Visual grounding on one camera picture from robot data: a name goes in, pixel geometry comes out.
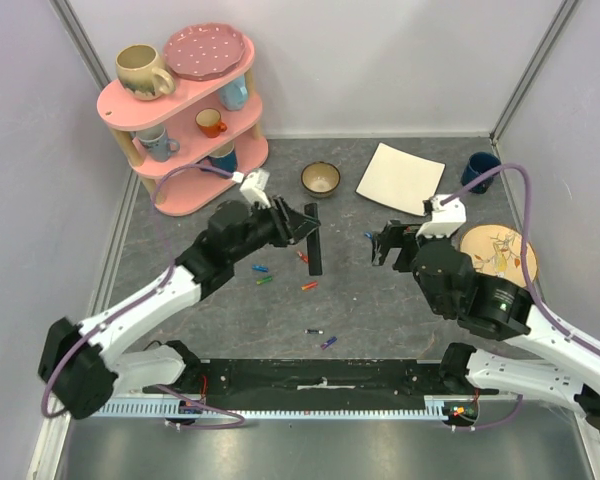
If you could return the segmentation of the black remote control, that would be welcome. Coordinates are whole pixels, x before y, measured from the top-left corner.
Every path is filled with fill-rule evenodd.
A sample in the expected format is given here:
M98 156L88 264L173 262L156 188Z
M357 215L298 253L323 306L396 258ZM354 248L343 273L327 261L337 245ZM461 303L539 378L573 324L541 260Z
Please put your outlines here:
M307 236L307 258L310 276L321 276L323 274L322 251L320 242L320 221L318 218L318 205L308 203L304 206L304 213L311 217L315 223L315 229Z

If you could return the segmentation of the red orange battery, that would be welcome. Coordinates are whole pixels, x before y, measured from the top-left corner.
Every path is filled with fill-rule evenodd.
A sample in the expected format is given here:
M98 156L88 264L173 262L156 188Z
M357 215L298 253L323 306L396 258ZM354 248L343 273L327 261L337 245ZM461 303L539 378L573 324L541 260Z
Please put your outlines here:
M313 288L317 287L317 285L318 285L317 281L309 282L309 283L307 283L305 285L302 285L301 286L301 290L302 291L307 291L307 290L310 290L310 289L313 289Z

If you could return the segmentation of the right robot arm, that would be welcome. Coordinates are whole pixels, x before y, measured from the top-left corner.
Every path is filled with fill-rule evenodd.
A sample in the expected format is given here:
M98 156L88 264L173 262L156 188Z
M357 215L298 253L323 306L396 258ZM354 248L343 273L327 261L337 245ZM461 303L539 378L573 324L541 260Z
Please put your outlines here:
M434 314L537 357L512 360L452 343L437 371L445 391L495 390L539 399L583 416L600 431L599 340L553 316L527 289L475 271L470 257L445 237L427 239L417 226L392 220L372 233L371 242L375 265L398 249L394 270L412 274Z

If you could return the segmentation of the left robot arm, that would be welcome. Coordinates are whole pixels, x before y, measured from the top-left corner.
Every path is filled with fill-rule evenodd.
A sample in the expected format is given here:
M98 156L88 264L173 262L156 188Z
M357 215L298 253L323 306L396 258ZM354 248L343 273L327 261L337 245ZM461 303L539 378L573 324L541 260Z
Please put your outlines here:
M48 330L38 375L45 384L42 414L57 398L75 419L87 418L122 393L165 385L188 393L199 382L199 360L182 342L130 352L142 336L174 314L209 297L234 277L235 265L271 245L286 248L306 241L319 245L318 207L291 208L274 197L269 206L222 203L207 227L153 282L96 316L76 324L67 318Z

